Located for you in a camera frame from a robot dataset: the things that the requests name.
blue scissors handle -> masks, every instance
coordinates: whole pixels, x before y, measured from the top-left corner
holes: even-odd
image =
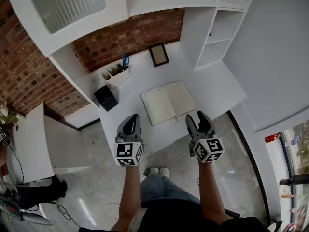
[[[122,66],[125,67],[129,64],[130,58],[127,56],[127,54],[122,54]]]

white flower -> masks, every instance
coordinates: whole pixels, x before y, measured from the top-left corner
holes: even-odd
[[[19,113],[16,114],[16,118],[17,118],[18,120],[20,120],[20,121],[23,121],[23,120],[26,119],[25,116],[23,116],[22,114],[19,114]]]
[[[9,114],[9,109],[7,107],[2,107],[0,108],[0,112],[5,116],[7,117],[8,114]]]

black shirt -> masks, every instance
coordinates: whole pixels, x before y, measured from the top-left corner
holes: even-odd
[[[260,221],[254,217],[235,218],[221,225],[203,219],[201,206],[197,203],[176,199],[160,199],[142,203],[147,211],[142,219],[138,232],[268,232]]]

black photo frame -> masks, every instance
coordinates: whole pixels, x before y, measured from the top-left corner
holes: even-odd
[[[164,61],[164,62],[159,62],[159,63],[158,63],[156,57],[154,56],[153,48],[158,47],[158,46],[161,46],[161,47],[162,47],[162,51],[163,51],[163,53],[164,53],[165,60],[166,60],[166,61]],[[149,49],[149,52],[150,52],[150,55],[151,55],[151,59],[152,59],[152,61],[153,61],[155,67],[158,67],[158,66],[160,66],[160,65],[169,63],[169,58],[168,58],[168,55],[167,55],[167,53],[166,53],[166,50],[165,50],[165,47],[164,47],[164,44],[163,44],[163,43],[159,43],[159,44],[155,44],[155,45],[149,46],[148,49]]]

book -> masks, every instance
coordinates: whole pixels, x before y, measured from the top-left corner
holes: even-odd
[[[141,98],[152,125],[197,109],[184,81],[154,88]]]

